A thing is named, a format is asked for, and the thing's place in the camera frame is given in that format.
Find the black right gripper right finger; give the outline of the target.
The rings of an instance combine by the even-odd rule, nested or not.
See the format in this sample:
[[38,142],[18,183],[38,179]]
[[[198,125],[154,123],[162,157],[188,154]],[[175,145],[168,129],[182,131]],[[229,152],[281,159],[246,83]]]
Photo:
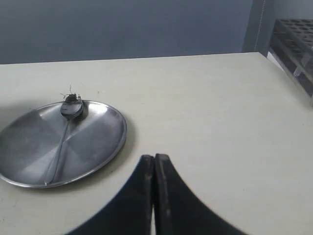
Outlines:
[[182,180],[168,155],[156,154],[154,211],[157,235],[243,235],[215,214]]

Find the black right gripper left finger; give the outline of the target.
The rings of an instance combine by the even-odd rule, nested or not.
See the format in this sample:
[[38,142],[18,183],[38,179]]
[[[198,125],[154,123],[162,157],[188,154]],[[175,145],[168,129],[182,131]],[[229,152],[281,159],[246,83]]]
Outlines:
[[154,158],[142,155],[118,194],[70,235],[149,235],[153,207]]

